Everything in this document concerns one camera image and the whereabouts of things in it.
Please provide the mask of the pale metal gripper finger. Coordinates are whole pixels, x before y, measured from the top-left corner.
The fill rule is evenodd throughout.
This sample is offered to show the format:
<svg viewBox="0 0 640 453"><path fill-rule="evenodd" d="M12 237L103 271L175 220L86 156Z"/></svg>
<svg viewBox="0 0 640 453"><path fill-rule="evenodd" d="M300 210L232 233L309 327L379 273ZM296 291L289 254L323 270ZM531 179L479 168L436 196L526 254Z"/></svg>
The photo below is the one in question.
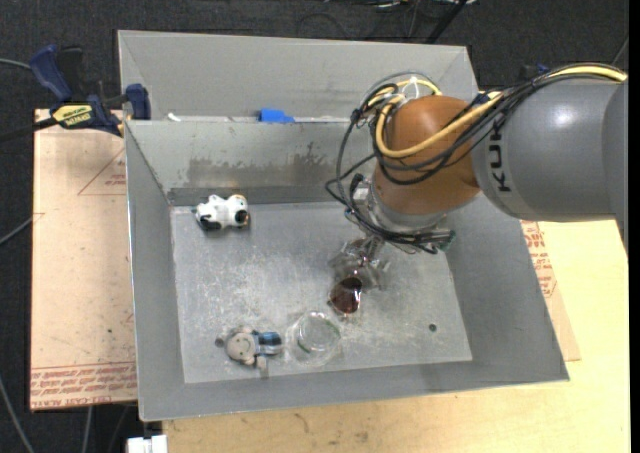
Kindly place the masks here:
<svg viewBox="0 0 640 453"><path fill-rule="evenodd" d="M367 247L363 240L346 242L329 261L335 277L359 277L369 263Z"/></svg>
<svg viewBox="0 0 640 453"><path fill-rule="evenodd" d="M360 266L360 279L364 291L384 290L390 261L379 258L365 258Z"/></svg>

